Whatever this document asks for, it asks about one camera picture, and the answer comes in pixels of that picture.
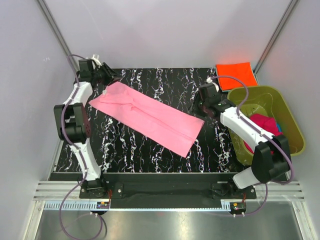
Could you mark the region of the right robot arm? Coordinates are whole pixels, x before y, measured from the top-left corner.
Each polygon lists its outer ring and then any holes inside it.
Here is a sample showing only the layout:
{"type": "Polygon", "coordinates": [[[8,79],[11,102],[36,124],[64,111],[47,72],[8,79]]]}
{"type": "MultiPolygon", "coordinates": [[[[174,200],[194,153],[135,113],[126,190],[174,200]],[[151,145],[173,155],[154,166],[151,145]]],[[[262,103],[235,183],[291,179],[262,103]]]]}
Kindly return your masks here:
{"type": "Polygon", "coordinates": [[[254,123],[241,112],[243,99],[235,105],[228,99],[221,99],[215,83],[206,83],[198,88],[190,110],[202,117],[219,120],[222,125],[238,135],[253,151],[251,166],[232,178],[227,185],[228,195],[239,198],[245,188],[267,184],[287,172],[293,173],[288,139],[284,135],[275,136],[254,123]]]}

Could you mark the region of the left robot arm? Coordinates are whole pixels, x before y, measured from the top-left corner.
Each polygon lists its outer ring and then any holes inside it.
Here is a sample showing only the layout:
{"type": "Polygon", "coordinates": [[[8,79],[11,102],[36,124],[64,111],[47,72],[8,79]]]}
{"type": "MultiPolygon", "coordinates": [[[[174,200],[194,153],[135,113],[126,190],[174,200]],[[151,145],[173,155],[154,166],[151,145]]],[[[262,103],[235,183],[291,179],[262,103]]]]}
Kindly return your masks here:
{"type": "Polygon", "coordinates": [[[91,125],[85,106],[97,85],[107,87],[120,76],[100,62],[97,54],[90,58],[75,57],[79,58],[79,70],[75,72],[73,90],[63,104],[54,106],[54,118],[59,138],[68,143],[80,165],[81,192],[103,198],[108,193],[108,186],[91,148],[91,125]]]}

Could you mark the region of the light pink t shirt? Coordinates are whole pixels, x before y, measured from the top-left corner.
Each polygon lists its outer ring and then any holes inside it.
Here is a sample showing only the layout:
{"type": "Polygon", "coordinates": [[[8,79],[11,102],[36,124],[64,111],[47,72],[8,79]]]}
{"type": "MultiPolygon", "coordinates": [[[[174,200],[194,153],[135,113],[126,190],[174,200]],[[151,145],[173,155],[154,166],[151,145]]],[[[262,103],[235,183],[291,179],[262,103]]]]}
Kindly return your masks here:
{"type": "Polygon", "coordinates": [[[143,134],[157,144],[186,157],[204,121],[116,82],[89,104],[143,134]]]}

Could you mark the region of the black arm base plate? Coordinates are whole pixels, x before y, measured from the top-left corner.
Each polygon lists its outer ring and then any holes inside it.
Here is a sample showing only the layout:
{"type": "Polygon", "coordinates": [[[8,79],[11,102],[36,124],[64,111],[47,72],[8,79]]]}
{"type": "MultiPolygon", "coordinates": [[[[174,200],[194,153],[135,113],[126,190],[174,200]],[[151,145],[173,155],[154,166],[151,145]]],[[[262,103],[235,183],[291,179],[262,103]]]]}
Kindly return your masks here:
{"type": "Polygon", "coordinates": [[[221,201],[254,200],[253,186],[239,189],[233,173],[105,173],[105,189],[81,186],[82,199],[111,200],[112,210],[213,211],[221,201]]]}

